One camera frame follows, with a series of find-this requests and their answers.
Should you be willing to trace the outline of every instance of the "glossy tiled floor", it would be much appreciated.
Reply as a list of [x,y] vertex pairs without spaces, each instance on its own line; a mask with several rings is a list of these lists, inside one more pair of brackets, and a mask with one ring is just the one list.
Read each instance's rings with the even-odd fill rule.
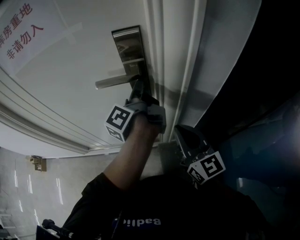
[[[47,172],[34,170],[24,155],[0,149],[0,209],[8,231],[18,237],[34,234],[43,219],[62,226],[81,197],[86,184],[100,174],[116,154],[91,157],[48,159]],[[142,177],[161,174],[157,149],[153,149]],[[35,236],[21,238],[35,240]]]

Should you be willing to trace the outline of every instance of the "black shirt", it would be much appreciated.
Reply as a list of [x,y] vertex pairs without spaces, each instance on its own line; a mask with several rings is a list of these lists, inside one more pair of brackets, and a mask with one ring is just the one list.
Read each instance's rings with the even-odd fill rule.
[[83,190],[63,227],[82,239],[232,240],[264,230],[266,221],[249,197],[220,184],[196,189],[162,175],[123,192],[102,173]]

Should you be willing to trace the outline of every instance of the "white door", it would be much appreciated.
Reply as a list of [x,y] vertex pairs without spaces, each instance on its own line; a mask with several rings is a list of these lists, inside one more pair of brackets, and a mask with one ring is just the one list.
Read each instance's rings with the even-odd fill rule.
[[[24,57],[19,69],[9,70],[8,63],[1,59],[0,103],[22,119],[46,130],[48,135],[52,133],[53,139],[58,136],[61,142],[74,143],[77,148],[86,148],[86,152],[119,144],[107,134],[103,123],[113,104],[124,105],[131,86],[127,83],[96,90],[95,82],[125,74],[111,32],[139,25],[150,79],[156,86],[152,95],[166,108],[168,127],[162,141],[169,141],[182,107],[182,95],[191,77],[205,6],[206,1],[199,0],[3,1],[0,27],[9,25],[13,29],[9,19],[14,14],[23,17],[24,25],[21,22],[10,38],[18,37],[14,34],[18,29],[25,31],[30,26],[33,30],[32,25],[38,27],[36,34],[44,34],[48,29],[54,34],[44,45],[31,35],[30,44],[43,45],[42,49],[39,52],[27,50],[27,56],[31,57]],[[22,9],[23,14],[26,10],[28,15],[23,16]],[[26,51],[26,47],[24,45],[19,51]],[[0,54],[7,50],[3,45]],[[28,154],[17,149],[17,136],[14,144],[11,139],[5,143],[3,135],[0,138],[3,147]],[[43,147],[44,152],[34,151],[34,144],[27,144],[31,154],[43,157],[85,153],[70,148],[71,152],[64,154],[56,150],[49,153],[47,146]]]

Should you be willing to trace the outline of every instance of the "forearm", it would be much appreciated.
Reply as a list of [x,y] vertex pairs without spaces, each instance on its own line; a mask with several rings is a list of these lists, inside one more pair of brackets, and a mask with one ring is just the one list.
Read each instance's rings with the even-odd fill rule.
[[117,157],[104,170],[118,188],[127,190],[139,180],[158,135],[153,126],[134,128]]

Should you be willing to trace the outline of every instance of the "shirt sleeve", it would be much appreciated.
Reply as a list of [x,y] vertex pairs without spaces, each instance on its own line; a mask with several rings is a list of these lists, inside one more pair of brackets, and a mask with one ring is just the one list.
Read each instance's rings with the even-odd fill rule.
[[82,192],[63,228],[85,239],[103,234],[121,210],[124,192],[101,173]]

